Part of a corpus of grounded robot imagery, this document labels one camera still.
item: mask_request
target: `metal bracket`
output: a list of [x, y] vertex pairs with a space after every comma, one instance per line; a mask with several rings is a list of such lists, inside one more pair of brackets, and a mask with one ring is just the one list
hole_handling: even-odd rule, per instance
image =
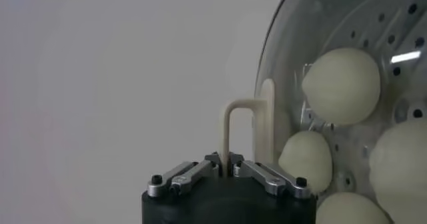
[[261, 165], [266, 171], [286, 181], [286, 190], [297, 199], [309, 199], [312, 191], [305, 178], [295, 178], [276, 165]]
[[189, 193], [193, 185], [202, 177], [218, 177], [218, 174], [219, 165], [204, 160], [184, 174], [175, 176], [169, 190], [175, 195], [183, 195]]
[[161, 197], [171, 185], [171, 180], [176, 175], [180, 175], [187, 170], [191, 169], [194, 166], [194, 163], [191, 162], [183, 162], [177, 167], [173, 168], [171, 171], [168, 171], [164, 175], [161, 176], [161, 182], [156, 184], [152, 181], [148, 182], [147, 186], [147, 194], [150, 197]]
[[272, 195], [278, 196], [286, 188], [286, 181], [268, 173], [252, 161], [243, 161], [239, 170], [239, 177], [253, 177], [261, 183], [265, 190]]
[[298, 199], [308, 199], [312, 194], [304, 178], [295, 179], [276, 166], [256, 164], [252, 161], [243, 161], [239, 170], [234, 170], [236, 177], [253, 177], [261, 183], [265, 190], [275, 196], [288, 191]]

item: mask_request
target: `beige plastic handle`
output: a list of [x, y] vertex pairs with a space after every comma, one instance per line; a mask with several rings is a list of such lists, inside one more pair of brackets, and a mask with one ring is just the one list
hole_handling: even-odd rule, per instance
[[255, 99], [240, 99], [231, 102], [224, 110], [220, 159], [223, 177], [228, 176], [230, 153], [230, 117], [235, 109], [250, 109], [254, 114], [254, 159], [259, 163], [274, 162], [274, 82], [266, 79], [260, 96]]

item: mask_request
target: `perforated metal tray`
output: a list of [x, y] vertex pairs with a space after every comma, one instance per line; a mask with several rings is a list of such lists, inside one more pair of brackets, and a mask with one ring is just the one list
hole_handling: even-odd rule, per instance
[[[274, 80], [276, 162], [296, 131], [318, 131], [330, 144], [334, 179], [320, 194], [319, 203], [337, 191], [359, 193], [376, 202], [369, 182], [369, 156], [378, 138], [396, 123], [427, 116], [426, 9], [427, 0], [280, 3], [264, 45], [255, 96], [265, 79]], [[375, 58], [381, 72], [382, 93], [375, 112], [353, 126], [341, 127], [316, 117], [301, 89], [311, 64], [340, 47], [363, 49]]]

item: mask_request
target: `gray background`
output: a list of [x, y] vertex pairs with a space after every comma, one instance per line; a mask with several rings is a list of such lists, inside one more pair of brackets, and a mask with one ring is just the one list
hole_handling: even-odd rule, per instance
[[[279, 0], [0, 0], [0, 223], [139, 223], [150, 175], [218, 148]], [[252, 154], [250, 115], [232, 149]]]

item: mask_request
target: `steamed bun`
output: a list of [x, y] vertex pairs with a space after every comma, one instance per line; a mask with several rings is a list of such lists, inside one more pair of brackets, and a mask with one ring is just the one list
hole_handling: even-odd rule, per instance
[[329, 146], [316, 132], [299, 132], [289, 138], [280, 155], [279, 166], [295, 178], [306, 178], [314, 193], [324, 191], [332, 180]]
[[382, 210], [355, 193], [336, 193], [320, 205], [316, 224], [389, 224]]
[[373, 58], [358, 49], [336, 49], [321, 56], [302, 82], [310, 107], [329, 123], [365, 120], [380, 97], [380, 73]]
[[370, 156], [376, 198], [396, 224], [426, 222], [427, 119], [387, 130]]

